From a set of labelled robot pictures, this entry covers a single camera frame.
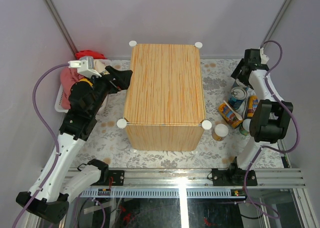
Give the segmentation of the dark blue tin can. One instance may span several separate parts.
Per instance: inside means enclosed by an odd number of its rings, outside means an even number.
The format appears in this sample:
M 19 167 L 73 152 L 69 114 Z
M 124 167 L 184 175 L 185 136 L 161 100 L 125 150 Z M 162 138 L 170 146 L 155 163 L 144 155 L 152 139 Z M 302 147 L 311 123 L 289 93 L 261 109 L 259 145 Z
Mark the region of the dark blue tin can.
M 244 88 L 234 87 L 230 91 L 227 102 L 234 110 L 237 110 L 240 108 L 246 97 L 247 91 Z

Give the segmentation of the light blue tin can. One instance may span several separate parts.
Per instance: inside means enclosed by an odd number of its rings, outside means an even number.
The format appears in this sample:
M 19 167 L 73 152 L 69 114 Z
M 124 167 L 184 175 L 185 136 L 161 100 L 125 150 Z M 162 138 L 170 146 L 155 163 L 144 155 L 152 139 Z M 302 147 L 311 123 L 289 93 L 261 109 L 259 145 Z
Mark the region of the light blue tin can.
M 243 88 L 243 89 L 245 89 L 245 90 L 247 90 L 248 89 L 248 86 L 246 86 L 245 84 L 243 84 L 239 79 L 236 79 L 235 81 L 234 81 L 234 83 L 233 83 L 233 85 L 232 85 L 232 89 L 233 88 L 236 88 L 236 87 L 241 87 L 241 88 Z

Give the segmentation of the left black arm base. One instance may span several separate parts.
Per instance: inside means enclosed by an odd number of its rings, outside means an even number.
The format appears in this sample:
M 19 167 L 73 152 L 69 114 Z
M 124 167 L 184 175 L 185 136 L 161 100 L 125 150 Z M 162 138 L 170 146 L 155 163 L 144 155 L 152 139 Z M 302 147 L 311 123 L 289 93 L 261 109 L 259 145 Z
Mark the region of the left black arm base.
M 99 185 L 106 185 L 108 187 L 123 186 L 125 180 L 124 170 L 109 170 L 104 171 L 101 174 L 101 178 L 98 181 Z

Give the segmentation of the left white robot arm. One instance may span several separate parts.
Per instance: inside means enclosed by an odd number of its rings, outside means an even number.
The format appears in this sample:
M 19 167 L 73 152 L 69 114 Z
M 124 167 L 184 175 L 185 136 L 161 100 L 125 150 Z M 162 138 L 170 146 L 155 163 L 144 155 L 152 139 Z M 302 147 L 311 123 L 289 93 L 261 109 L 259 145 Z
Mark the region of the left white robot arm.
M 64 117 L 59 134 L 53 134 L 54 149 L 39 178 L 28 190 L 20 192 L 16 202 L 52 224 L 67 214 L 69 205 L 92 184 L 109 184 L 109 166 L 92 159 L 76 176 L 64 182 L 78 152 L 88 140 L 97 120 L 96 115 L 109 94 L 127 90 L 133 72 L 106 66 L 104 72 L 83 77 L 70 88 L 70 109 Z

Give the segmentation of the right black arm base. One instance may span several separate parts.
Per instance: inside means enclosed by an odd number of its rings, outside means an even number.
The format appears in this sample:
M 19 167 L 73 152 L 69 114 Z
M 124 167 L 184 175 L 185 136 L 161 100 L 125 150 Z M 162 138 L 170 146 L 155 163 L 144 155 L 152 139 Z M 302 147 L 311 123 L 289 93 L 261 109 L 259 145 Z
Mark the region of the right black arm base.
M 217 169 L 211 170 L 212 182 L 214 186 L 243 186 L 246 170 L 238 169 Z M 246 177 L 247 186 L 257 186 L 257 176 L 254 170 L 249 171 Z

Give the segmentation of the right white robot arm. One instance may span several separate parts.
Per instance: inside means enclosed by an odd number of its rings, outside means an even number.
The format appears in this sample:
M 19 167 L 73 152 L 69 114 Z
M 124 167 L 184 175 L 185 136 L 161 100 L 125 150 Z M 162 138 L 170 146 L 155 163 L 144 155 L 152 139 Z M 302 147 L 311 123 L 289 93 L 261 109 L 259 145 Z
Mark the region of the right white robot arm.
M 235 168 L 228 172 L 229 182 L 239 185 L 245 181 L 245 172 L 252 169 L 263 148 L 285 138 L 294 106 L 276 91 L 270 69 L 263 63 L 261 49 L 246 49 L 231 77 L 253 89 L 258 99 L 249 125 L 250 139 L 235 158 Z

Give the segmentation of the beige patterned cloth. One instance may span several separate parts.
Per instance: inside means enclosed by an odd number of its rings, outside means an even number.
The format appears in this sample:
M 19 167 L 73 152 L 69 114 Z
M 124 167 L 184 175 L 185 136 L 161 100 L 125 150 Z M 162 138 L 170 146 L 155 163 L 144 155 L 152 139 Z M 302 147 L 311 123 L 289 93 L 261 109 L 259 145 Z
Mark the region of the beige patterned cloth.
M 100 74 L 100 76 L 108 75 L 109 72 L 106 70 L 105 63 L 101 62 L 100 60 L 94 60 L 94 69 Z

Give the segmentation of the red cloth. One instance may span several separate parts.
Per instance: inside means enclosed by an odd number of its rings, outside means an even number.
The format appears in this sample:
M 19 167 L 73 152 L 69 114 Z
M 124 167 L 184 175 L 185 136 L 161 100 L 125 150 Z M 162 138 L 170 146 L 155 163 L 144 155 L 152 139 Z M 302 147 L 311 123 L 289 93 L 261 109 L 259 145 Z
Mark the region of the red cloth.
M 81 50 L 75 54 L 75 57 L 78 60 L 85 56 L 91 56 L 94 59 L 107 59 L 103 54 L 92 50 Z

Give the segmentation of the yellow cloth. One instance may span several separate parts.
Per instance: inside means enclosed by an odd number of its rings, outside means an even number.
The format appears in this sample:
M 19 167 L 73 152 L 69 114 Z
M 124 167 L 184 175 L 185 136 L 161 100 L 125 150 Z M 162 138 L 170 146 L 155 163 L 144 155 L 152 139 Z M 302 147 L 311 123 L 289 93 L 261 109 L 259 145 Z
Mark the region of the yellow cloth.
M 82 78 L 80 79 L 80 82 L 86 82 L 88 83 L 91 87 L 93 86 L 92 82 L 90 80 L 88 80 L 87 78 Z

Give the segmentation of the wooden cube cabinet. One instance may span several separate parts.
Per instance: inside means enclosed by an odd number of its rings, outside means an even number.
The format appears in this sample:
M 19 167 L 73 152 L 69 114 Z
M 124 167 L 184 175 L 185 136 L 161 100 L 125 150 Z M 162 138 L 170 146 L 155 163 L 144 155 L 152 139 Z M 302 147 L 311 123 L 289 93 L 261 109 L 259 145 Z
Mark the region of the wooden cube cabinet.
M 129 43 L 132 77 L 127 90 L 124 129 L 135 150 L 196 149 L 212 124 L 206 118 L 201 42 L 193 45 Z

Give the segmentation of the pink cloth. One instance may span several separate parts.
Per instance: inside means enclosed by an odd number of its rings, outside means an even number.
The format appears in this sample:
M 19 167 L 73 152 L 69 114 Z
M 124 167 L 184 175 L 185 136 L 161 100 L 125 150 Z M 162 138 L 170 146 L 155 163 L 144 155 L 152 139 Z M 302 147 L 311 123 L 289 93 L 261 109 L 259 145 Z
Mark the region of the pink cloth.
M 70 109 L 69 95 L 71 94 L 71 87 L 82 78 L 83 76 L 77 73 L 77 69 L 64 68 L 61 71 L 60 82 L 63 88 L 61 106 L 64 109 Z

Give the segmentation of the yellow porridge can with spoon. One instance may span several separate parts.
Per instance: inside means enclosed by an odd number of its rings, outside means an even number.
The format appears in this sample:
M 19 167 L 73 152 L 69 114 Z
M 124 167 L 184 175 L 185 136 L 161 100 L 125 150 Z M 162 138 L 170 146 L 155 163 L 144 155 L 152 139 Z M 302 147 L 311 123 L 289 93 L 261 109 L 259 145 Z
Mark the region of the yellow porridge can with spoon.
M 218 107 L 218 111 L 226 123 L 233 129 L 239 127 L 243 122 L 242 116 L 237 113 L 226 101 L 224 101 Z

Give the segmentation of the green can with white lid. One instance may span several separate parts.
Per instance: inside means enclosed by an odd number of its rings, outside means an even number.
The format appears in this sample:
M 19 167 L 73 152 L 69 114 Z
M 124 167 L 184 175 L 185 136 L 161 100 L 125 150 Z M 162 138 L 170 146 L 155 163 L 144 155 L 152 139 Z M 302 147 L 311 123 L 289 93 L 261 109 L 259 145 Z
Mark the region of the green can with white lid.
M 250 122 L 251 122 L 251 119 L 245 119 L 240 127 L 239 127 L 239 132 L 244 135 L 244 136 L 247 136 L 249 135 L 250 133 Z

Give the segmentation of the white laundry basket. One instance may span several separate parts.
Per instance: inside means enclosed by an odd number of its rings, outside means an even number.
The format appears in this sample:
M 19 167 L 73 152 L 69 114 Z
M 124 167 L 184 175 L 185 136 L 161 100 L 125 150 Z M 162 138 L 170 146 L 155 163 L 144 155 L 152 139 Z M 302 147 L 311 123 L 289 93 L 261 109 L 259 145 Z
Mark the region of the white laundry basket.
M 111 61 L 108 59 L 94 59 L 94 68 L 98 72 L 102 72 L 105 69 L 105 66 L 111 64 Z M 70 95 L 71 86 L 84 78 L 81 74 L 78 74 L 75 69 L 64 68 L 60 74 L 61 85 L 57 94 L 57 99 L 54 105 L 54 108 L 57 112 L 67 113 L 70 109 L 70 102 L 68 97 Z

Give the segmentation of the orange can with white lid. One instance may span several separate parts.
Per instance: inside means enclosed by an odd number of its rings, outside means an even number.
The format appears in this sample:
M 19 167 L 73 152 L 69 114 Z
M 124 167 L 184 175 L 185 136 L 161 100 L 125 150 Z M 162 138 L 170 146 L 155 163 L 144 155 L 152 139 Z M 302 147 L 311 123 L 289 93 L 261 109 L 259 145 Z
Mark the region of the orange can with white lid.
M 229 129 L 224 124 L 217 124 L 212 132 L 212 137 L 216 141 L 222 141 L 228 135 Z

